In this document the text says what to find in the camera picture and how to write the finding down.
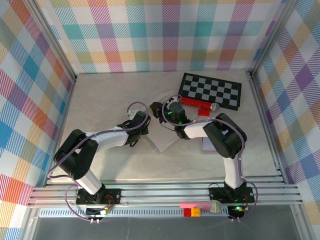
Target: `colorful checkered backdrop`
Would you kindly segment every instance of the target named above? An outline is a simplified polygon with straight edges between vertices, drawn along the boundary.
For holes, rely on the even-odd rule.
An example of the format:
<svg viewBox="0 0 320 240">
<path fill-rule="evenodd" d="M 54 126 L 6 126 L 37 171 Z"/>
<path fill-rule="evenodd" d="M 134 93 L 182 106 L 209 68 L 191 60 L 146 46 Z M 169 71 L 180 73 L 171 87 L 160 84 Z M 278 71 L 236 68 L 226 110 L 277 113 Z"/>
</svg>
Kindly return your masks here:
<svg viewBox="0 0 320 240">
<path fill-rule="evenodd" d="M 285 1 L 38 3 L 80 73 L 114 73 L 247 70 L 258 48 L 263 47 L 261 41 L 265 44 Z"/>
<path fill-rule="evenodd" d="M 258 78 L 289 182 L 320 239 L 320 0 L 298 2 Z"/>
<path fill-rule="evenodd" d="M 23 0 L 0 6 L 0 240 L 13 240 L 52 158 L 72 81 Z"/>
</svg>

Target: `yellow lego brick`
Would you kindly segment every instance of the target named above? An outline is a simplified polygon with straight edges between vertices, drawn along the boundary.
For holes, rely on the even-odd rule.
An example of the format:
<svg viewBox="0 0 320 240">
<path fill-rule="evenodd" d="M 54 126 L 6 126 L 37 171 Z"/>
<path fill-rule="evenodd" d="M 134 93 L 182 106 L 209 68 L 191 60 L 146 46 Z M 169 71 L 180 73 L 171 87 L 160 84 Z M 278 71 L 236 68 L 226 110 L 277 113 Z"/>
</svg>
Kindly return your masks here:
<svg viewBox="0 0 320 240">
<path fill-rule="evenodd" d="M 191 217 L 200 217 L 201 210 L 198 207 L 191 208 Z"/>
</svg>

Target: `red lego block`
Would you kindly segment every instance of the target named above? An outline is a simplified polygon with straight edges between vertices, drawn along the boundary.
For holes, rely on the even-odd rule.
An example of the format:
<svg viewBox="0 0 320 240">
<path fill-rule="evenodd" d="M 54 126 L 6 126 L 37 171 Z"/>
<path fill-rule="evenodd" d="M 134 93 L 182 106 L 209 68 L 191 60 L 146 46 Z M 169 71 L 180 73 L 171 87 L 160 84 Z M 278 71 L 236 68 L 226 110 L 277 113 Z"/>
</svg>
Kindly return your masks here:
<svg viewBox="0 0 320 240">
<path fill-rule="evenodd" d="M 184 217 L 191 217 L 191 208 L 184 208 L 183 209 L 183 216 Z"/>
<path fill-rule="evenodd" d="M 211 102 L 201 101 L 201 100 L 197 100 L 197 99 L 193 99 L 185 96 L 183 96 L 180 99 L 180 103 L 188 106 L 193 106 L 201 109 L 209 109 L 209 110 L 211 109 L 211 104 L 212 104 Z"/>
<path fill-rule="evenodd" d="M 199 109 L 198 110 L 198 116 L 210 116 L 210 110 L 209 109 Z"/>
</svg>

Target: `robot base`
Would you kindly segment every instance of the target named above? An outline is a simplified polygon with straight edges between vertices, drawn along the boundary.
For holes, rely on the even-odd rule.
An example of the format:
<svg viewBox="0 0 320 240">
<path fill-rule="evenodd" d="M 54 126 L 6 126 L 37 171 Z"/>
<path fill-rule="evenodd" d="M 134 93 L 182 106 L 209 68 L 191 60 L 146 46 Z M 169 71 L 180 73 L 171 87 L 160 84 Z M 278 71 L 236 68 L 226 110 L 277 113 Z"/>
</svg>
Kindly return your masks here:
<svg viewBox="0 0 320 240">
<path fill-rule="evenodd" d="M 77 205 L 118 205 L 120 204 L 121 199 L 121 189 L 119 188 L 112 188 L 112 189 L 104 189 L 103 194 L 105 197 L 103 197 L 100 201 L 96 201 L 96 199 L 89 194 L 86 190 L 79 189 L 77 192 L 77 199 L 76 204 Z"/>
<path fill-rule="evenodd" d="M 226 189 L 224 187 L 210 187 L 209 188 L 210 200 L 217 200 L 222 204 L 246 204 L 254 203 L 255 197 L 252 187 L 245 187 L 245 189 L 236 197 L 231 200 L 226 194 Z"/>
</svg>

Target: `chessboard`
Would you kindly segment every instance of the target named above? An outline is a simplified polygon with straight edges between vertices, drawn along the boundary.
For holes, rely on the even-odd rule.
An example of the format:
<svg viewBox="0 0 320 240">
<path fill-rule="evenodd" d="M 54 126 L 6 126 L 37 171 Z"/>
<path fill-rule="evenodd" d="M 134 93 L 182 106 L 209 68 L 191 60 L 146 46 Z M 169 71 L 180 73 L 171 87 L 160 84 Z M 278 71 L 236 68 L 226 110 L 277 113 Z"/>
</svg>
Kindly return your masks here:
<svg viewBox="0 0 320 240">
<path fill-rule="evenodd" d="M 241 86 L 239 82 L 185 72 L 178 93 L 182 97 L 218 103 L 221 108 L 238 111 Z"/>
</svg>

